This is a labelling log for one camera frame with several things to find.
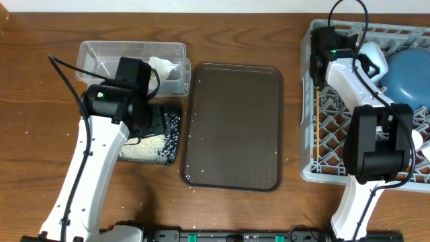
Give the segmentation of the white tissue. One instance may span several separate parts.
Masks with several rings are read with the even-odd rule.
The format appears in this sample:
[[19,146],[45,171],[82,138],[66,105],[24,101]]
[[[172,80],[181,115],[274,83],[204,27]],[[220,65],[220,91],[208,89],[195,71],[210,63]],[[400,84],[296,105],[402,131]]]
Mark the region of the white tissue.
[[160,79],[159,92],[174,92],[181,83],[182,65],[156,56],[149,58],[148,64],[156,70]]

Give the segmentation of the wooden chopstick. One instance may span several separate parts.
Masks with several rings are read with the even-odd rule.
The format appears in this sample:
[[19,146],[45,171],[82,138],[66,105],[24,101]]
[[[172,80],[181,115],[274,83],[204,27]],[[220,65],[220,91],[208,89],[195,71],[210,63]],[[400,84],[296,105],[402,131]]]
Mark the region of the wooden chopstick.
[[316,88],[316,161],[320,153],[320,89]]

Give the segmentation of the light blue bowl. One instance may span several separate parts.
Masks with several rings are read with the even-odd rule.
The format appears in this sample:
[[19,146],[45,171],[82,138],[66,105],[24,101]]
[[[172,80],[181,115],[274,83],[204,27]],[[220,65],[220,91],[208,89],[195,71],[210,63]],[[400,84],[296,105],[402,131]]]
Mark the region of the light blue bowl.
[[375,42],[363,44],[359,53],[365,55],[372,63],[372,65],[365,64],[365,60],[362,61],[362,66],[373,83],[379,81],[388,72],[388,63],[382,50]]

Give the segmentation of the dark blue plate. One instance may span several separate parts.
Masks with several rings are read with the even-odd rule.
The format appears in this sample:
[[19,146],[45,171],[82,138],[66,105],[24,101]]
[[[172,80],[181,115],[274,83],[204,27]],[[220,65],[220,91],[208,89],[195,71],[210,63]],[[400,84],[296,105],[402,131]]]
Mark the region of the dark blue plate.
[[429,109],[429,51],[411,48],[390,56],[388,72],[380,79],[384,94],[413,110]]

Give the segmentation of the white green cup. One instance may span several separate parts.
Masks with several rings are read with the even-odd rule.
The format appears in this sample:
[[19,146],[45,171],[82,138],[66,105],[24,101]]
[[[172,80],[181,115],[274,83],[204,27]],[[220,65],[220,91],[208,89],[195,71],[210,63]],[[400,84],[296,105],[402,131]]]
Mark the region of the white green cup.
[[415,146],[415,150],[418,151],[421,148],[421,146],[423,145],[423,137],[416,130],[412,130],[411,137],[413,140],[413,144]]

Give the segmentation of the white pink cup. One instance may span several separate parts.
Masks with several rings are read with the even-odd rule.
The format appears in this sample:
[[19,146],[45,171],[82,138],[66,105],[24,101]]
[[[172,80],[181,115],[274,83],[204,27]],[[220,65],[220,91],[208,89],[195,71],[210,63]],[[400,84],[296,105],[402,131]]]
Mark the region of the white pink cup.
[[422,146],[421,153],[423,154],[424,158],[426,158],[426,160],[430,160],[430,146]]

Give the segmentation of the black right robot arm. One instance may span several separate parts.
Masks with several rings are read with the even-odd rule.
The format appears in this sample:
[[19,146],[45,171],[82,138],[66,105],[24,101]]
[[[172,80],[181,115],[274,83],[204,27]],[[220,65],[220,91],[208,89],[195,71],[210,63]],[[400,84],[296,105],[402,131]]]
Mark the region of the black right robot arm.
[[344,36],[332,26],[310,33],[310,77],[314,86],[332,87],[351,112],[343,145],[348,174],[340,205],[331,218],[331,241],[367,241],[367,224],[382,192],[415,156],[413,111],[396,104],[376,86],[388,64],[364,34]]

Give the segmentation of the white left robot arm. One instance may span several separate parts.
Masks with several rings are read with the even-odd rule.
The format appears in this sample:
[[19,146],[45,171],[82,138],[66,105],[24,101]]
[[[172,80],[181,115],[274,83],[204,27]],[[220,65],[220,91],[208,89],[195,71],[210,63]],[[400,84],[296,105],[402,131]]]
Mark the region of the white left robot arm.
[[22,241],[144,241],[132,221],[101,232],[105,195],[118,155],[135,136],[152,136],[145,87],[95,84],[75,99],[81,111],[77,144],[55,206],[37,236]]

